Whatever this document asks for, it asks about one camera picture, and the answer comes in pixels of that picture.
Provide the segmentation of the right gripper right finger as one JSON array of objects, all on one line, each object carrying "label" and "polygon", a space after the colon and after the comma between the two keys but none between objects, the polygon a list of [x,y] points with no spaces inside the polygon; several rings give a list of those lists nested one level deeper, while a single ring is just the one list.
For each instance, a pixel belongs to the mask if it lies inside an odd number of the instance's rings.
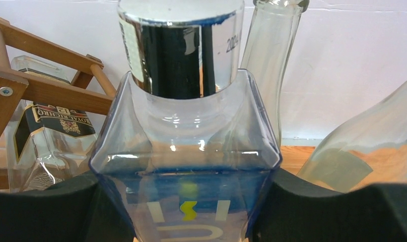
[{"label": "right gripper right finger", "polygon": [[279,169],[251,241],[407,241],[407,184],[338,193]]}]

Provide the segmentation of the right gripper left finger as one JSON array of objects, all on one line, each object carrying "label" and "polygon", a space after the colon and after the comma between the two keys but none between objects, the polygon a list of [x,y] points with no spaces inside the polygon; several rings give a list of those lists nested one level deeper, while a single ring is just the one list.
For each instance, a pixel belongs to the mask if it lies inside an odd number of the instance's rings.
[{"label": "right gripper left finger", "polygon": [[0,193],[0,241],[133,241],[91,172],[46,190]]}]

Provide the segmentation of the clear bottle dark label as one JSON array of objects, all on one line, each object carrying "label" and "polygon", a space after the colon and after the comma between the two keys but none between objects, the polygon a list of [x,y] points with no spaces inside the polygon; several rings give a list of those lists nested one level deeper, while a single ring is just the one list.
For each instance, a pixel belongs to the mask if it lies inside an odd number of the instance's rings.
[{"label": "clear bottle dark label", "polygon": [[309,0],[254,1],[241,68],[257,83],[277,144],[281,144],[280,96],[298,25]]},{"label": "clear bottle dark label", "polygon": [[372,183],[407,183],[407,81],[333,130],[297,175],[341,193]]}]

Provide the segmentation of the blue glass bottle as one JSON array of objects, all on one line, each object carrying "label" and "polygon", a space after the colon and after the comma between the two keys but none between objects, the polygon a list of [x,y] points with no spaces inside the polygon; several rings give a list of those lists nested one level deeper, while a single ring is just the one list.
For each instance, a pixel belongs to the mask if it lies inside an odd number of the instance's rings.
[{"label": "blue glass bottle", "polygon": [[119,1],[129,71],[90,169],[139,241],[245,241],[281,162],[243,1]]}]

